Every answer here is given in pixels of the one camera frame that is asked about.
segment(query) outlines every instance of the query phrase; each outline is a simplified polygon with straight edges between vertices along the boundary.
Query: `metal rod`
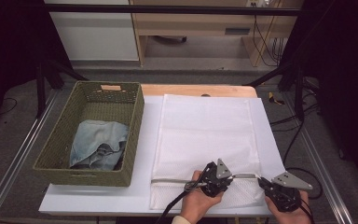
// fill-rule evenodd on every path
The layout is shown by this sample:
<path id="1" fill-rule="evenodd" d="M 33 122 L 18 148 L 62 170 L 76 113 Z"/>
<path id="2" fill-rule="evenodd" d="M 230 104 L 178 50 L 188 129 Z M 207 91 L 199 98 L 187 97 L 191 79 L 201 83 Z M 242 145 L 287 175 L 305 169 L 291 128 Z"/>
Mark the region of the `metal rod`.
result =
<path id="1" fill-rule="evenodd" d="M 10 164 L 9 168 L 7 169 L 7 172 L 5 173 L 4 177 L 1 180 L 0 207 L 4 202 L 8 192 L 10 191 L 10 188 L 13 185 L 17 177 L 17 174 L 19 173 L 22 165 L 24 164 L 25 159 L 27 158 L 28 153 L 32 148 L 32 145 L 34 144 L 36 137 L 38 136 L 40 130 L 42 129 L 43 124 L 45 123 L 46 118 L 48 117 L 48 114 L 55 103 L 59 91 L 58 90 L 53 90 L 53 91 L 54 92 L 48 98 L 46 110 L 44 111 L 44 113 L 41 115 L 40 118 L 36 118 L 33 127 L 28 132 L 27 136 L 22 142 L 19 151 L 17 152 L 15 158 L 13 159 L 13 162 Z"/>
<path id="2" fill-rule="evenodd" d="M 288 107 L 292 114 L 295 114 L 294 111 L 294 103 L 292 97 L 288 95 L 288 93 L 284 92 L 282 94 L 284 101 L 287 102 Z M 317 175 L 321 179 L 321 184 L 324 188 L 324 195 L 326 196 L 328 202 L 330 202 L 330 206 L 334 214 L 336 215 L 337 221 L 339 224 L 352 224 L 353 220 L 351 215 L 347 209 L 347 206 L 343 202 L 341 195 L 338 192 L 334 181 L 327 171 L 327 168 L 324 166 L 324 163 L 319 156 L 319 153 L 310 138 L 310 135 L 307 131 L 306 126 L 301 130 L 302 139 L 306 145 L 306 151 L 310 158 L 310 162 L 313 165 L 313 168 L 317 172 Z"/>
<path id="3" fill-rule="evenodd" d="M 162 13 L 162 14 L 220 14 L 258 16 L 314 15 L 316 11 L 300 8 L 276 7 L 196 7 L 196 6 L 143 6 L 143 5 L 75 5 L 75 4 L 24 4 L 25 8 L 44 9 L 49 12 L 93 13 Z"/>

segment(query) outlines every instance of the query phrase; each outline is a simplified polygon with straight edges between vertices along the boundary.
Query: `hand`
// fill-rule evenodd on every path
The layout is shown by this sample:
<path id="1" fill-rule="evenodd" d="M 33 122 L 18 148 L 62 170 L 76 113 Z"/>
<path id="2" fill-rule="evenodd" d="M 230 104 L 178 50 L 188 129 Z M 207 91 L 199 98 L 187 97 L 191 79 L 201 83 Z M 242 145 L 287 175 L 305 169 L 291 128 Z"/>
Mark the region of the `hand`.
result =
<path id="1" fill-rule="evenodd" d="M 309 204 L 308 200 L 308 193 L 306 191 L 300 191 L 301 199 L 306 203 Z M 310 218 L 305 214 L 303 210 L 297 208 L 297 210 L 291 213 L 282 213 L 278 211 L 278 208 L 275 206 L 274 202 L 269 198 L 266 197 L 266 203 L 268 206 L 269 211 L 271 211 L 272 215 L 277 218 L 277 221 L 280 224 L 310 224 Z M 307 209 L 309 212 L 310 209 L 303 203 L 303 207 Z"/>
<path id="2" fill-rule="evenodd" d="M 202 171 L 195 171 L 191 180 L 197 180 Z M 181 217 L 184 217 L 191 224 L 195 224 L 206 214 L 208 209 L 222 201 L 223 192 L 214 198 L 206 196 L 200 188 L 196 188 L 188 193 L 182 202 Z"/>

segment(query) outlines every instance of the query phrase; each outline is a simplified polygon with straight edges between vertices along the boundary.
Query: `green wicker basket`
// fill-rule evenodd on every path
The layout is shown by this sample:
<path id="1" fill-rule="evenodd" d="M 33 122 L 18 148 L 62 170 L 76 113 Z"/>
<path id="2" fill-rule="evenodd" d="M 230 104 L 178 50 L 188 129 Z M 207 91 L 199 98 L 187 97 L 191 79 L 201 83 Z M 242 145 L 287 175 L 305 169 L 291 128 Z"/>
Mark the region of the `green wicker basket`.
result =
<path id="1" fill-rule="evenodd" d="M 129 186 L 144 105 L 139 83 L 78 81 L 40 152 L 34 169 L 57 185 Z M 71 146 L 77 126 L 85 119 L 116 121 L 130 127 L 122 161 L 118 162 L 117 169 L 69 169 Z"/>

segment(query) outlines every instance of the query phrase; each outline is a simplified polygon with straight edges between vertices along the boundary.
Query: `white cloth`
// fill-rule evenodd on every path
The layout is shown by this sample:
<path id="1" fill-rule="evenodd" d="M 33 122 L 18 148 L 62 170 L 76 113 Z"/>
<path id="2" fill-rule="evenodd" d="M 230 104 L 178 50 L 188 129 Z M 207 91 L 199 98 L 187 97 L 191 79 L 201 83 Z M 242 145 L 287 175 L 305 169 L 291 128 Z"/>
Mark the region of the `white cloth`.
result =
<path id="1" fill-rule="evenodd" d="M 165 95 L 151 184 L 151 209 L 165 207 L 182 191 L 195 170 L 222 159 L 232 174 L 260 175 L 249 101 L 234 97 Z M 262 203 L 254 179 L 234 179 L 215 207 Z M 178 203 L 173 209 L 179 209 Z"/>

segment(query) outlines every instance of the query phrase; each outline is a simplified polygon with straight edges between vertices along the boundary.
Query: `sleeve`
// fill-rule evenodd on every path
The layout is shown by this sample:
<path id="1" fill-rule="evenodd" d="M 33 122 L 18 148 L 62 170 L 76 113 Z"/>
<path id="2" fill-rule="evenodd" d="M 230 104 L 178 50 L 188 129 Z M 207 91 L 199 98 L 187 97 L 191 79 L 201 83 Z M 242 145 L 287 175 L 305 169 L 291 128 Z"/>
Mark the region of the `sleeve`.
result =
<path id="1" fill-rule="evenodd" d="M 191 224 L 187 219 L 181 216 L 176 216 L 173 218 L 172 224 Z"/>

